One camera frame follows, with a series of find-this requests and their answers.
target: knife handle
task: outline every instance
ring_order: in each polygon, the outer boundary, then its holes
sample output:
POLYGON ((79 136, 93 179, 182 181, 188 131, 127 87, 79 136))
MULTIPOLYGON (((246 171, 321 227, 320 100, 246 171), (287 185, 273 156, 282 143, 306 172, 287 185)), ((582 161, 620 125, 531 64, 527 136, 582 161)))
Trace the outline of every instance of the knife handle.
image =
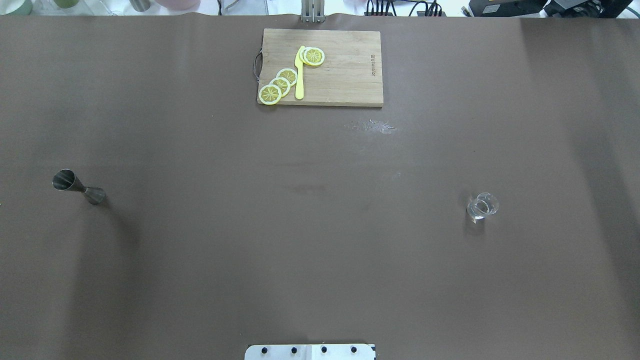
POLYGON ((302 76, 302 69, 304 68, 304 64, 297 67, 298 68, 298 81, 296 82, 296 99, 302 100, 305 96, 305 83, 302 76))

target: metal bracket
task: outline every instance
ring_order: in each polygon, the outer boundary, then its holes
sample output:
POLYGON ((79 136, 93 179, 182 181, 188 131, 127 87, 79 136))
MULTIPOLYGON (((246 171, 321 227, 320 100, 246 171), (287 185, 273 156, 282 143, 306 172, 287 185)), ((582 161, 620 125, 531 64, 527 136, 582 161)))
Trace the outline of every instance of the metal bracket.
POLYGON ((324 0, 302 0, 302 22, 324 22, 324 0))

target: white plate with black holes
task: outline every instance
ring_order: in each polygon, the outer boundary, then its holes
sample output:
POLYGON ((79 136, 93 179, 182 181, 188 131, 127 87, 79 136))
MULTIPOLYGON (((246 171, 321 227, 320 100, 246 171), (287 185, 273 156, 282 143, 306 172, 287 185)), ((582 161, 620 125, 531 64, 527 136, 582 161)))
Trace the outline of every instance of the white plate with black holes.
POLYGON ((372 344, 252 345, 244 360, 375 360, 372 344))

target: small glass cup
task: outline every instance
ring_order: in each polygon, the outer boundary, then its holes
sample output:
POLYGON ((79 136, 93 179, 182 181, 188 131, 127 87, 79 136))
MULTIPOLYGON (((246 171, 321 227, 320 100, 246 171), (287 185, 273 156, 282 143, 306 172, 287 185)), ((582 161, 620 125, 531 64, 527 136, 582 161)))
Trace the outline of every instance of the small glass cup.
POLYGON ((467 205, 467 213, 474 223, 498 212, 498 199, 490 193, 481 193, 467 205))

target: green cup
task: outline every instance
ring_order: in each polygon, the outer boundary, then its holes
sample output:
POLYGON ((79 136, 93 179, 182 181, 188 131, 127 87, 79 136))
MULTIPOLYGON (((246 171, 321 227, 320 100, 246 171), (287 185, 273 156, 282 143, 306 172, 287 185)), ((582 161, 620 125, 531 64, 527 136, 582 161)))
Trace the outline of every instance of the green cup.
POLYGON ((72 8, 75 5, 78 5, 80 0, 53 0, 56 5, 58 5, 61 9, 72 8))
POLYGON ((0 0, 0 15, 29 15, 32 9, 31 0, 0 0))

